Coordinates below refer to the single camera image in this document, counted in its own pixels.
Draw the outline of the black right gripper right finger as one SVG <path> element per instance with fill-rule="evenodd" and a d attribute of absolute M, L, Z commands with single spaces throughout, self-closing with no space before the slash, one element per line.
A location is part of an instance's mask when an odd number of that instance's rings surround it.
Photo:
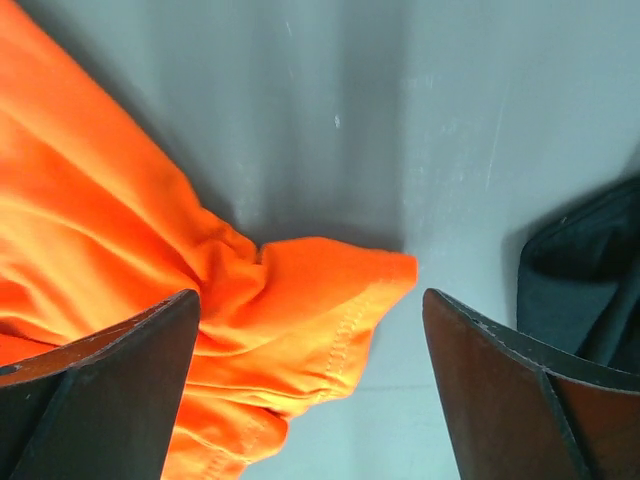
<path fill-rule="evenodd" d="M 639 378 L 428 289 L 422 317 L 463 479 L 636 479 Z"/>

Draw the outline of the orange t shirt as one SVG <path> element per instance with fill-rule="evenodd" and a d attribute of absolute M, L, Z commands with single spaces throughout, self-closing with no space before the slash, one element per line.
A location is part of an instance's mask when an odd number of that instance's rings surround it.
<path fill-rule="evenodd" d="M 321 237 L 255 246 L 14 1 L 1 5 L 1 358 L 184 289 L 201 321 L 163 475 L 236 479 L 290 421 L 349 396 L 416 284 L 402 254 Z"/>

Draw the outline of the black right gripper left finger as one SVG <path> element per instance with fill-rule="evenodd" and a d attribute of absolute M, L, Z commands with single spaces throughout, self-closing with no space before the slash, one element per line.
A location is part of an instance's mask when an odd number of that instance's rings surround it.
<path fill-rule="evenodd" d="M 4 479 L 158 479 L 200 318 L 193 290 L 1 369 Z"/>

